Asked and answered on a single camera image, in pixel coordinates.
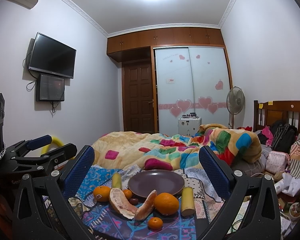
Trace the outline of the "wall mounted black television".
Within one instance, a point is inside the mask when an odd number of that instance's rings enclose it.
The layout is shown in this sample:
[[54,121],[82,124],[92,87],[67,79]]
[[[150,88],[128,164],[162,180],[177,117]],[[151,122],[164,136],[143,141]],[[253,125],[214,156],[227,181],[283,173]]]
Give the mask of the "wall mounted black television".
[[27,60],[29,70],[74,78],[77,50],[42,33],[34,39],[30,58]]

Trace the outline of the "wardrobe with heart decals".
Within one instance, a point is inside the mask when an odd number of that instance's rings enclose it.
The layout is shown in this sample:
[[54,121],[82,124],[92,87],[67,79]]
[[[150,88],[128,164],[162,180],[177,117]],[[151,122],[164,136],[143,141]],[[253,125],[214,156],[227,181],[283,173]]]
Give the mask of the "wardrobe with heart decals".
[[107,40],[107,55],[121,63],[151,63],[154,133],[175,135],[179,118],[228,125],[231,70],[221,31],[176,27],[143,30]]

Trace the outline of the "sugarcane piece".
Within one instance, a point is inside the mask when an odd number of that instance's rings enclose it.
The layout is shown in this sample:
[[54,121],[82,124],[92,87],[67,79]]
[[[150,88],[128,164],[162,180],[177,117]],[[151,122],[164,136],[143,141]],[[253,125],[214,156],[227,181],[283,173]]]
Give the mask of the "sugarcane piece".
[[115,172],[112,176],[111,187],[122,189],[122,178],[121,178],[121,174],[119,174],[118,172]]
[[194,197],[193,197],[193,188],[185,187],[181,193],[181,215],[183,217],[189,217],[194,214]]

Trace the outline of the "colourful patchwork blanket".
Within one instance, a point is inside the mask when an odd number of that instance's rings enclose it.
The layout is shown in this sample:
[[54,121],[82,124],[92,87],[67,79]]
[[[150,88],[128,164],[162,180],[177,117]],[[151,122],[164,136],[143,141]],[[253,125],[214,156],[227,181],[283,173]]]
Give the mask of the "colourful patchwork blanket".
[[194,136],[161,133],[111,132],[93,143],[94,163],[103,168],[122,169],[138,165],[143,170],[202,168],[199,150],[208,146],[218,159],[231,166],[236,160],[256,162],[262,153],[258,136],[245,129],[221,124],[201,125]]

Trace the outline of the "dark red grape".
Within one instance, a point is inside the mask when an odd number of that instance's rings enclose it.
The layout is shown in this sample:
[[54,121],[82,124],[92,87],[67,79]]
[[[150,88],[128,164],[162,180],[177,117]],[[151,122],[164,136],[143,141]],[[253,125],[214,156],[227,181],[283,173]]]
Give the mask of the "dark red grape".
[[139,200],[138,200],[137,198],[130,198],[129,202],[130,202],[130,204],[132,204],[132,205],[137,205],[138,202],[139,202]]

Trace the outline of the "black bag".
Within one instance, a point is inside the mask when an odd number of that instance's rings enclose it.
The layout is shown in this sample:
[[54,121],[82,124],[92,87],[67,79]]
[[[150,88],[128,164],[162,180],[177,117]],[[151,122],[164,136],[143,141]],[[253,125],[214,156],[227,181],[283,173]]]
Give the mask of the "black bag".
[[295,126],[279,122],[274,133],[271,149],[277,152],[289,153],[297,135],[298,129]]

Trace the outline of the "pink patterned pillow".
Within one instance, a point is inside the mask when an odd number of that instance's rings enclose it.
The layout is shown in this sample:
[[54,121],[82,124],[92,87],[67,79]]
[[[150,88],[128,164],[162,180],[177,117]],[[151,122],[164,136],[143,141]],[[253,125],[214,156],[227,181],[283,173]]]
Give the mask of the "pink patterned pillow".
[[283,172],[288,164],[288,153],[270,151],[267,157],[265,170],[273,174]]

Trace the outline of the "yellow foam tube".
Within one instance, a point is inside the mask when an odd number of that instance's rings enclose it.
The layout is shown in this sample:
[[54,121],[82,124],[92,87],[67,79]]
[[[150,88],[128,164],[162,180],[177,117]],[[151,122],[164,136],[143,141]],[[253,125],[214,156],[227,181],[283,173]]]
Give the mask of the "yellow foam tube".
[[42,147],[40,155],[44,155],[47,152],[49,152],[50,150],[54,150],[54,149],[62,147],[64,145],[64,143],[58,137],[52,136],[51,138],[52,138],[51,143]]

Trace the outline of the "wooden headboard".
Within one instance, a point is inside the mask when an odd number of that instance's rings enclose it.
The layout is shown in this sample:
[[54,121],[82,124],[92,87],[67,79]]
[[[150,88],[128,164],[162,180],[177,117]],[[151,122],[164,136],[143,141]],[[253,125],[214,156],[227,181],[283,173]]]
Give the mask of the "wooden headboard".
[[262,130],[276,121],[295,126],[300,133],[300,100],[267,101],[254,100],[253,131]]

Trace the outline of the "pomelo segment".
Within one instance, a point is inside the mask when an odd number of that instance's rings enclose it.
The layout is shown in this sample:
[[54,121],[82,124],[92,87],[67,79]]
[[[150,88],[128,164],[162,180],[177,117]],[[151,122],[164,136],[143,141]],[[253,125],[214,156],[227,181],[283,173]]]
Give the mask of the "pomelo segment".
[[154,200],[156,196],[157,196],[156,190],[150,192],[150,194],[147,196],[143,204],[137,209],[134,216],[135,220],[141,221],[146,219],[149,216],[149,214],[153,211]]
[[113,209],[127,219],[134,219],[137,207],[130,204],[124,192],[119,188],[111,188],[109,201]]

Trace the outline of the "stickered orange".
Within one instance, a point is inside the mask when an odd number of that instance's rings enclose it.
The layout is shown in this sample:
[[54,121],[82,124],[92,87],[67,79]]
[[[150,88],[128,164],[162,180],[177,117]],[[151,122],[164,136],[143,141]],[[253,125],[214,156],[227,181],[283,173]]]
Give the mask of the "stickered orange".
[[98,186],[93,190],[94,199],[97,202],[108,202],[111,188],[108,186]]

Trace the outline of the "small black wall monitor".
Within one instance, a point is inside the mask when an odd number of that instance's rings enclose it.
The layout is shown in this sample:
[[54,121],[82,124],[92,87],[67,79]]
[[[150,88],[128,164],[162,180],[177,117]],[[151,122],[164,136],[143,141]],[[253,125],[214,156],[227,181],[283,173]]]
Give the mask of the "small black wall monitor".
[[39,74],[36,82],[36,101],[62,102],[64,101],[65,79]]

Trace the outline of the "small mandarin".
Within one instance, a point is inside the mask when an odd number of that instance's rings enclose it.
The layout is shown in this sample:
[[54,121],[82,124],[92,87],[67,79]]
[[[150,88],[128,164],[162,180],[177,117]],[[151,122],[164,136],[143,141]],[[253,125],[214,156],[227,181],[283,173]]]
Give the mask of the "small mandarin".
[[124,193],[125,197],[126,197],[128,200],[130,200],[130,199],[132,198],[132,196],[133,196],[132,191],[130,191],[129,189],[124,189],[124,190],[123,190],[123,193]]
[[152,217],[149,219],[148,223],[148,228],[154,231],[158,231],[162,228],[163,226],[163,221],[159,217]]

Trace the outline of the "brown wooden door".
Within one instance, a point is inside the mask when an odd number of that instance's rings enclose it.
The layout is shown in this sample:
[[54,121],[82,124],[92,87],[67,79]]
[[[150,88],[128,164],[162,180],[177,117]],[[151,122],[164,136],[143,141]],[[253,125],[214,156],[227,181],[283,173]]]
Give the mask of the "brown wooden door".
[[125,131],[155,132],[152,67],[148,60],[122,64],[122,107]]

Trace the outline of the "large orange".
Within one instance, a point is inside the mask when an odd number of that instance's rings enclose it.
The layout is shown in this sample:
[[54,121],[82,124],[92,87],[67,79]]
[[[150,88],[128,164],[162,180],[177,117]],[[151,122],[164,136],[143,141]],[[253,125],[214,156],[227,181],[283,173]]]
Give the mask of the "large orange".
[[154,207],[164,216],[175,214],[179,209],[179,201],[170,193],[161,193],[154,199]]

